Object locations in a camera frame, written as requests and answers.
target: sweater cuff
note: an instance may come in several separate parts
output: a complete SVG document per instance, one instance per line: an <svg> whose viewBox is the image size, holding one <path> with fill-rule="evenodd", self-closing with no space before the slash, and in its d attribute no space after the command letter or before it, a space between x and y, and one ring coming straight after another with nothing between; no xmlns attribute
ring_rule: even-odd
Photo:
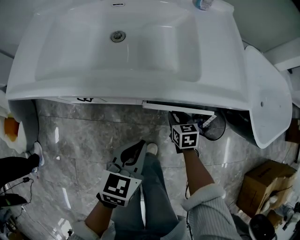
<svg viewBox="0 0 300 240"><path fill-rule="evenodd" d="M84 240L99 240L99 236L91 230L84 221L74 222L72 224L72 228L74 230L74 234L78 237L84 239ZM108 228L104 231L102 235L102 239L105 238L105 236L108 233L114 232L114 222L110 221Z"/></svg>
<svg viewBox="0 0 300 240"><path fill-rule="evenodd" d="M217 197L222 197L225 191L216 183L211 183L198 189L189 199L185 200L181 205L185 211L190 211L195 206L203 202L210 201Z"/></svg>

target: sleeve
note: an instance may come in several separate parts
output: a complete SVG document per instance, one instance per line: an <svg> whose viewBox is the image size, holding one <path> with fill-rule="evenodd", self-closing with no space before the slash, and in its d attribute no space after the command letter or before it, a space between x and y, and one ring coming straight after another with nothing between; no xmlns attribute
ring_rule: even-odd
<svg viewBox="0 0 300 240"><path fill-rule="evenodd" d="M115 237L114 222L110 221L108 228L102 234L102 237L94 233L84 221L75 222L72 224L72 229L74 234L69 238L69 240L111 240Z"/></svg>
<svg viewBox="0 0 300 240"><path fill-rule="evenodd" d="M198 189L182 204L189 211L188 220L194 239L240 240L234 221L222 196L225 191L217 184Z"/></svg>

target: black pants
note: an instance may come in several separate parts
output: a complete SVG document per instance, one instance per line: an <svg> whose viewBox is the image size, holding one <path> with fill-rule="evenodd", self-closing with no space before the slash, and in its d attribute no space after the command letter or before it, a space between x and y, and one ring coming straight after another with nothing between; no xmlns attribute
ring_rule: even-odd
<svg viewBox="0 0 300 240"><path fill-rule="evenodd" d="M24 177L38 167L39 156L31 155L28 159L24 157L6 157L0 159L0 189L5 184Z"/></svg>

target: gray sweater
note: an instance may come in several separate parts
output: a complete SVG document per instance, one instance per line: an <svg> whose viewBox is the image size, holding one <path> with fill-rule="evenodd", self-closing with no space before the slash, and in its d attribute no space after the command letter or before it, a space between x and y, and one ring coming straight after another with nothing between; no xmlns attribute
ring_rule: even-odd
<svg viewBox="0 0 300 240"><path fill-rule="evenodd" d="M217 184L209 184L197 190L189 199L181 204L189 211L188 220L191 225L193 239L202 240L240 240L230 212L222 199L224 190ZM115 228L113 221L99 238L83 221L72 225L74 234L70 240L113 240ZM161 240L188 240L185 218Z"/></svg>

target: leg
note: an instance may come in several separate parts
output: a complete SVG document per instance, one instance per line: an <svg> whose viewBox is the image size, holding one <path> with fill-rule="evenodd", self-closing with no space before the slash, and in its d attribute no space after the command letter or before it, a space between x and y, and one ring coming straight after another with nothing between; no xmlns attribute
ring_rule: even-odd
<svg viewBox="0 0 300 240"><path fill-rule="evenodd" d="M112 211L111 220L114 221L117 232L143 230L141 192L137 191L135 193L127 207L117 206Z"/></svg>
<svg viewBox="0 0 300 240"><path fill-rule="evenodd" d="M155 155L146 154L142 175L144 176L142 187L146 207L146 229L166 235L178 224L178 219L171 206L163 171Z"/></svg>
<svg viewBox="0 0 300 240"><path fill-rule="evenodd" d="M1 168L4 173L0 174L0 188L8 182L26 176L32 172L34 167L39 165L39 156L31 155L28 159L24 157L6 157L0 159Z"/></svg>

